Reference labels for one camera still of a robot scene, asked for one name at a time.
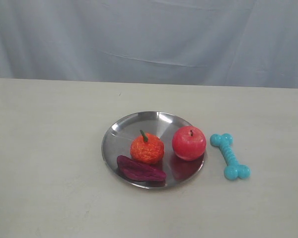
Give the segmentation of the orange tangerine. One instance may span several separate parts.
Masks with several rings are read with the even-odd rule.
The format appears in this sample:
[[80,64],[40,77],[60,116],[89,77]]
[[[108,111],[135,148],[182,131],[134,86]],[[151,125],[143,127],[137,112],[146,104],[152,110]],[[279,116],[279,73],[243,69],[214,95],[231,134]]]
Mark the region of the orange tangerine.
[[155,135],[140,130],[130,147],[131,157],[139,162],[154,165],[164,156],[164,143]]

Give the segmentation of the round stainless steel plate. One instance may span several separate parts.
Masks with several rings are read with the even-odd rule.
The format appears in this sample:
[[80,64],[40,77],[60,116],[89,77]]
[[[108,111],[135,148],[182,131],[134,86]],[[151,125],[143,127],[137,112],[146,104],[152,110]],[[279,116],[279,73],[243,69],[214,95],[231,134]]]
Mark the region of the round stainless steel plate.
[[[151,190],[180,186],[198,175],[207,160],[207,153],[204,153],[194,161],[185,162],[173,152],[171,142],[174,133],[189,125],[188,121],[165,112],[146,111],[127,115],[117,120],[104,134],[101,146],[103,160],[112,173],[130,185]],[[130,146],[140,135],[140,130],[156,135],[164,143],[164,157],[155,167],[166,173],[165,181],[130,180],[118,169],[117,157],[131,156]]]

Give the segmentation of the red apple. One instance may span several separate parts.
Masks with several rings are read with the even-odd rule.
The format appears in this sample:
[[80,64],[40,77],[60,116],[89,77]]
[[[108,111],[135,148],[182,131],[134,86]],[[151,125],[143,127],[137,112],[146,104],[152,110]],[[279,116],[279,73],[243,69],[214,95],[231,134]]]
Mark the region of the red apple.
[[172,139],[174,153],[184,161],[193,161],[200,158],[204,154],[206,146],[205,135],[194,126],[179,128]]

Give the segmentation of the purple sweet potato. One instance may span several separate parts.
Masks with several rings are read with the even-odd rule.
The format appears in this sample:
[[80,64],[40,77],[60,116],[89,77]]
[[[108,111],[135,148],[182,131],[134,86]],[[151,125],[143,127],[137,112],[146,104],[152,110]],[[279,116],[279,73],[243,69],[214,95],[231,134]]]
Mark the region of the purple sweet potato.
[[134,181],[161,182],[166,180],[164,171],[123,155],[117,157],[117,166],[125,177]]

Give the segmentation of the turquoise toy bone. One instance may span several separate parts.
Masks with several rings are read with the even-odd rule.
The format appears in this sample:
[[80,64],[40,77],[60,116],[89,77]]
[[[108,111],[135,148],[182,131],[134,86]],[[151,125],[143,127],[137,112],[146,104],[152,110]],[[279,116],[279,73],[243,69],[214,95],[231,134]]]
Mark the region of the turquoise toy bone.
[[226,162],[226,167],[223,173],[227,180],[236,180],[237,178],[247,179],[250,177],[250,168],[247,165],[239,163],[231,148],[231,145],[233,144],[233,137],[231,134],[213,134],[210,137],[210,143],[212,146],[219,148]]

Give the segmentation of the white backdrop cloth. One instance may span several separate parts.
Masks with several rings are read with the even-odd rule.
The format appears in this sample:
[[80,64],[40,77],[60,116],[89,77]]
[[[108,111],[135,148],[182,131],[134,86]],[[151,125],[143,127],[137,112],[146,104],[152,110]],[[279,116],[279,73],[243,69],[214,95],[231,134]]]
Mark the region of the white backdrop cloth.
[[298,0],[0,0],[0,78],[298,88]]

